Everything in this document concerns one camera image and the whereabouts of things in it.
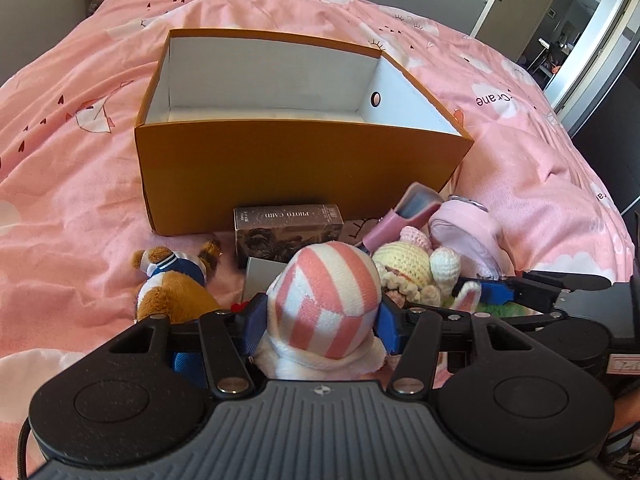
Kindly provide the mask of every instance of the pink bedding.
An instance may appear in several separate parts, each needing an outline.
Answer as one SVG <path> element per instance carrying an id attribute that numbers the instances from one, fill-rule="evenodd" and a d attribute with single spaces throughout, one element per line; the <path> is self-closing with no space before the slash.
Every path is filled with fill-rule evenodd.
<path id="1" fill-rule="evenodd" d="M 206 236 L 150 232 L 133 126 L 170 28 L 235 27 L 385 49 L 476 143 L 450 189 L 502 222 L 516 269 L 626 281 L 631 240 L 607 190 L 523 69 L 426 18 L 362 0 L 106 0 L 0 88 L 0 477 L 47 378 L 125 329 L 136 249 Z M 238 299 L 230 237 L 210 290 Z M 40 460 L 32 442 L 30 467 Z"/>

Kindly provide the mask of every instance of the red object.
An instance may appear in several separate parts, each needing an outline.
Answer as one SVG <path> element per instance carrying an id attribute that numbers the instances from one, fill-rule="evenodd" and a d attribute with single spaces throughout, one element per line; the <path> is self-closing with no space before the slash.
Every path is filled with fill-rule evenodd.
<path id="1" fill-rule="evenodd" d="M 247 306 L 248 301 L 243 301 L 242 303 L 234 303 L 231 305 L 230 310 L 233 313 L 242 312 L 242 310 Z"/>

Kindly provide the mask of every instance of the open box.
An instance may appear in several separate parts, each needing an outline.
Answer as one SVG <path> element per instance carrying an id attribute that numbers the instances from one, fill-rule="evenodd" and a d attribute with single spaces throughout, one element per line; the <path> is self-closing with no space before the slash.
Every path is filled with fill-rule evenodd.
<path id="1" fill-rule="evenodd" d="M 231 230 L 233 209 L 335 203 L 384 215 L 440 190 L 473 141 L 378 48 L 237 29 L 175 29 L 135 128 L 160 235 Z"/>

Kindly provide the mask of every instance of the gray ribbed surface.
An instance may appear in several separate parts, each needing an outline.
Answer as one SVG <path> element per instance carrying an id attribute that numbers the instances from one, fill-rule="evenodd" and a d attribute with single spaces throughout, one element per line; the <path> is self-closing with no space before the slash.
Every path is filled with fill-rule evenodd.
<path id="1" fill-rule="evenodd" d="M 270 381 L 258 397 L 218 406 L 204 430 L 171 455 L 128 470 L 49 462 L 34 480 L 437 479 L 603 480 L 585 463 L 561 472 L 487 465 L 446 439 L 430 412 L 389 399 L 375 383 Z"/>

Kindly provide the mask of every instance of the white label sticker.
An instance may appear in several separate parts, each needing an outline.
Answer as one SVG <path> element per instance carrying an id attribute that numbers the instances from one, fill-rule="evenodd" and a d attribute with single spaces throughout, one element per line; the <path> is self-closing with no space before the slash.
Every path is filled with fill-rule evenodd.
<path id="1" fill-rule="evenodd" d="M 640 375 L 640 355 L 611 354 L 609 356 L 607 374 Z"/>

